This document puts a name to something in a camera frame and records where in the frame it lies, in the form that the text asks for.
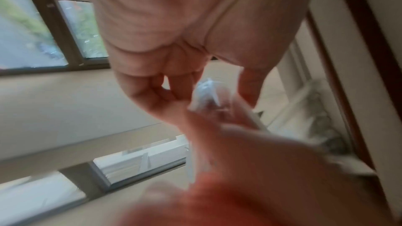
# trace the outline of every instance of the window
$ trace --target window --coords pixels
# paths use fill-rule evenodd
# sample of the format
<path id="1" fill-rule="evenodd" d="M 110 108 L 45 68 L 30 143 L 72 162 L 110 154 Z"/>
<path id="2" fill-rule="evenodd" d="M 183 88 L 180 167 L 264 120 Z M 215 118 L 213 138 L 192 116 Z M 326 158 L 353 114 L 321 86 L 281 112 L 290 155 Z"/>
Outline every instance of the window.
<path id="1" fill-rule="evenodd" d="M 0 0 L 0 51 L 0 69 L 67 65 L 31 0 Z"/>
<path id="2" fill-rule="evenodd" d="M 0 184 L 0 225 L 9 225 L 82 200 L 85 194 L 59 172 Z"/>
<path id="3" fill-rule="evenodd" d="M 107 177 L 111 184 L 120 182 L 164 165 L 183 160 L 187 155 L 188 142 L 184 135 L 176 140 L 169 139 L 96 158 L 94 163 Z"/>
<path id="4" fill-rule="evenodd" d="M 59 0 L 63 13 L 73 31 L 76 42 L 85 58 L 107 57 L 96 25 L 92 3 L 74 0 Z"/>

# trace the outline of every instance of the glass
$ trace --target glass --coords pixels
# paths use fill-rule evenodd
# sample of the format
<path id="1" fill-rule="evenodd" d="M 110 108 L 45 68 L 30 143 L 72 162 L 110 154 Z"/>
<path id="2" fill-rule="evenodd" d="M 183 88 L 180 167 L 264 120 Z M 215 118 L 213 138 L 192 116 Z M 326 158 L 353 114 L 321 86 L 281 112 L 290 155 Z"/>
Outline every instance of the glass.
<path id="1" fill-rule="evenodd" d="M 0 70 L 65 66 L 32 0 L 0 0 Z"/>
<path id="2" fill-rule="evenodd" d="M 99 35 L 92 3 L 59 0 L 59 4 L 84 57 L 107 57 L 108 53 Z"/>
<path id="3" fill-rule="evenodd" d="M 85 198 L 59 172 L 0 184 L 0 225 L 8 225 Z"/>
<path id="4" fill-rule="evenodd" d="M 180 135 L 174 141 L 165 139 L 141 148 L 99 157 L 94 163 L 111 183 L 116 183 L 185 158 L 186 147 L 188 142 L 184 135 Z"/>

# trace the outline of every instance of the palm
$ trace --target palm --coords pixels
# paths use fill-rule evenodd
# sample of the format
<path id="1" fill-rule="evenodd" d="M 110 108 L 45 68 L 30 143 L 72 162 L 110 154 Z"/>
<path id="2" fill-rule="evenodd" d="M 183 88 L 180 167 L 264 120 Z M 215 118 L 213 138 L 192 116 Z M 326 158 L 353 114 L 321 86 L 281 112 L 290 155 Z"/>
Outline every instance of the palm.
<path id="1" fill-rule="evenodd" d="M 174 123 L 211 56 L 244 67 L 239 93 L 254 105 L 292 40 L 308 0 L 92 0 L 125 93 Z M 162 88 L 169 79 L 170 90 Z"/>

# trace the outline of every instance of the clear plastic object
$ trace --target clear plastic object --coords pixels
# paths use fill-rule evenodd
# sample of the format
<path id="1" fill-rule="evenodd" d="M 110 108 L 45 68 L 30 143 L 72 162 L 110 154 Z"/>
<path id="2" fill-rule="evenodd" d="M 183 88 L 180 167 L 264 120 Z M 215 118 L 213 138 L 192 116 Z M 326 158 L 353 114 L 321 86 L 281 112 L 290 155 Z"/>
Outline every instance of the clear plastic object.
<path id="1" fill-rule="evenodd" d="M 200 82 L 193 92 L 189 110 L 224 123 L 244 123 L 252 128 L 267 130 L 251 107 L 231 93 L 223 82 L 208 79 Z M 197 174 L 209 171 L 213 160 L 189 141 L 187 154 L 188 175 L 192 182 Z"/>

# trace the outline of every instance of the hand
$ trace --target hand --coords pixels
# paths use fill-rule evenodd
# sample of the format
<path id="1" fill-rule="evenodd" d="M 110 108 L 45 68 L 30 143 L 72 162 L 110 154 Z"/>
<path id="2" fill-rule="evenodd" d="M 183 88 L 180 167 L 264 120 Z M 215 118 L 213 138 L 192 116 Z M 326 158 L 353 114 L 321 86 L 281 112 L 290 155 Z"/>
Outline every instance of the hand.
<path id="1" fill-rule="evenodd" d="M 123 91 L 177 123 L 212 56 L 244 67 L 238 92 L 254 106 L 309 0 L 92 0 Z M 167 76 L 170 90 L 162 87 Z"/>
<path id="2" fill-rule="evenodd" d="M 347 176 L 299 142 L 192 112 L 179 127 L 214 171 L 282 225 L 393 225 Z"/>

